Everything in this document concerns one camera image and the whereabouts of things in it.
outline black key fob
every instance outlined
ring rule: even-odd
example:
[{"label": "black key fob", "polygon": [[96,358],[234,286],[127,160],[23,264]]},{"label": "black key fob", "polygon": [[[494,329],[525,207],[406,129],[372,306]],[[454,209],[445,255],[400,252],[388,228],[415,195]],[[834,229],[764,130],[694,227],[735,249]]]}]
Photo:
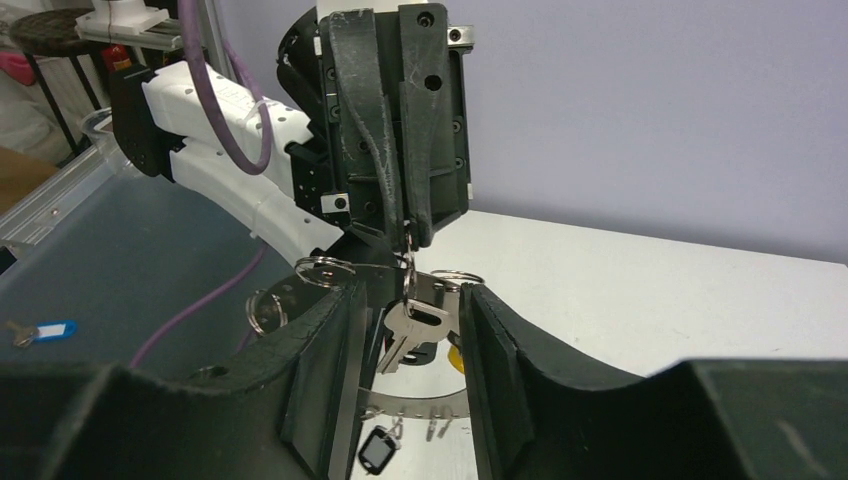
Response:
[{"label": "black key fob", "polygon": [[383,427],[375,427],[365,439],[357,457],[362,468],[371,475],[383,473],[383,469],[400,450],[400,442]]}]

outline black 3d-printed part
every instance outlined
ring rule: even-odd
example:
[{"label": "black 3d-printed part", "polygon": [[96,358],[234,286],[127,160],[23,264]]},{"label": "black 3d-printed part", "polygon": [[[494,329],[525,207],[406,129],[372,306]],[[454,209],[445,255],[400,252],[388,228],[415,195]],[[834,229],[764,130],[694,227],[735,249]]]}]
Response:
[{"label": "black 3d-printed part", "polygon": [[0,366],[3,478],[347,478],[367,331],[356,283],[181,382],[118,365]]},{"label": "black 3d-printed part", "polygon": [[151,177],[162,175],[173,182],[171,152],[183,147],[185,137],[166,132],[153,121],[142,84],[155,76],[141,65],[112,73],[109,88],[115,139],[140,172]]},{"label": "black 3d-printed part", "polygon": [[463,288],[460,328],[482,480],[848,478],[846,362],[695,360],[642,380],[485,286]]}]

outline screw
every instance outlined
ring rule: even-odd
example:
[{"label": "screw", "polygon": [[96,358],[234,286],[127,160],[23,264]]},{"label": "screw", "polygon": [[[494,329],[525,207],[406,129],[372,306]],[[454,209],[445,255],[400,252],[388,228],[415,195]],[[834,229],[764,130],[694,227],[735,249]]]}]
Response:
[{"label": "screw", "polygon": [[435,22],[435,19],[433,18],[433,15],[430,12],[424,12],[421,15],[418,15],[418,25],[424,28],[432,27],[433,22]]}]

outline blue key tag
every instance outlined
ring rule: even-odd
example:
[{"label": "blue key tag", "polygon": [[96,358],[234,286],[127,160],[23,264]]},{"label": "blue key tag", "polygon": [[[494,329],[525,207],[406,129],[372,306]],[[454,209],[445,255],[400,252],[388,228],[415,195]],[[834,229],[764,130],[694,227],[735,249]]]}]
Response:
[{"label": "blue key tag", "polygon": [[70,337],[77,331],[77,322],[73,320],[65,320],[63,322],[39,323],[38,336],[33,342],[52,342],[54,340],[62,340]]}]

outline cardboard box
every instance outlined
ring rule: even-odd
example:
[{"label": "cardboard box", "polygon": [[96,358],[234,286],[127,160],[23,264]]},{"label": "cardboard box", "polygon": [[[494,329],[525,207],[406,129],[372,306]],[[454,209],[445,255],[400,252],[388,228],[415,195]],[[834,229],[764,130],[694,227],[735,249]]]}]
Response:
[{"label": "cardboard box", "polygon": [[0,214],[14,207],[57,171],[49,163],[0,147]]}]

